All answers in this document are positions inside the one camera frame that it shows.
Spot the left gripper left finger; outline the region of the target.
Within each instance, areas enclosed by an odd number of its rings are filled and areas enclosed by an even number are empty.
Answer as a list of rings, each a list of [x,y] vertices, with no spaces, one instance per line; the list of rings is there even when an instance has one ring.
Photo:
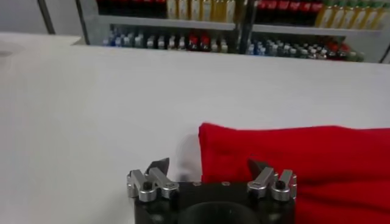
[[[141,170],[131,170],[127,174],[127,194],[130,198],[138,198],[142,202],[152,202],[158,196],[173,200],[180,191],[179,183],[167,177],[169,158],[163,158],[150,163],[145,173]]]

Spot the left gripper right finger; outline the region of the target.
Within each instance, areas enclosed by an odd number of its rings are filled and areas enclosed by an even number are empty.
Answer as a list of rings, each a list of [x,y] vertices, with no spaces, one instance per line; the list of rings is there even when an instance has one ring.
[[[276,201],[296,200],[297,175],[285,169],[278,174],[266,162],[249,159],[247,161],[253,180],[247,183],[247,192],[256,199],[265,198],[268,194]]]

